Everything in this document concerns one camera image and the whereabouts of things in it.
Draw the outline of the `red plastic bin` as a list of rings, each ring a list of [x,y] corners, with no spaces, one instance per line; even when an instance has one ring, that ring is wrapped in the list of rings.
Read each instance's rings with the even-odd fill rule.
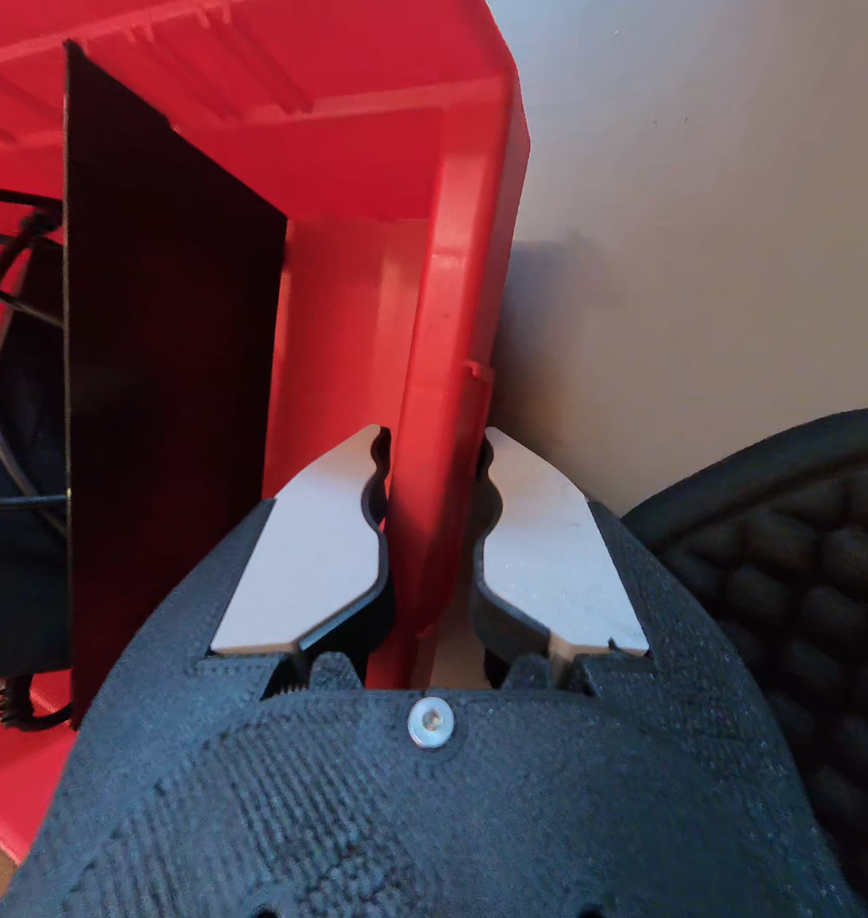
[[[371,688],[417,678],[456,587],[530,151],[486,2],[0,2],[0,849],[18,863],[88,720],[70,684],[68,40],[287,218],[250,511],[391,431],[394,624]]]

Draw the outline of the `black seat cushion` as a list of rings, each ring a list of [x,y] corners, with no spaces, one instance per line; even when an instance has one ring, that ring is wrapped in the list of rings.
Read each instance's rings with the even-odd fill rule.
[[[622,522],[736,646],[868,906],[868,407],[733,453]]]

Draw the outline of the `black divider panel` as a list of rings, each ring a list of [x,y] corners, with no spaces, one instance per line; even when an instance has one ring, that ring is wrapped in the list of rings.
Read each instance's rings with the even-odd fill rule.
[[[262,492],[287,218],[65,49],[72,724]]]

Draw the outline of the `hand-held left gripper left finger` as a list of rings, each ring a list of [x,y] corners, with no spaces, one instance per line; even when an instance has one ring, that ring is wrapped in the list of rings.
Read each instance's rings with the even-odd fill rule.
[[[394,624],[383,530],[392,434],[369,425],[270,500],[261,534],[210,642],[218,656],[327,652],[365,669]]]

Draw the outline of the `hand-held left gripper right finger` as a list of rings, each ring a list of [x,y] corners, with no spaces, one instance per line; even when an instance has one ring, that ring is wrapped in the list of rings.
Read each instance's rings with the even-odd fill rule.
[[[579,656],[648,654],[648,638],[590,501],[555,466],[508,434],[485,430],[472,623],[486,653],[510,667],[539,656],[559,675]]]

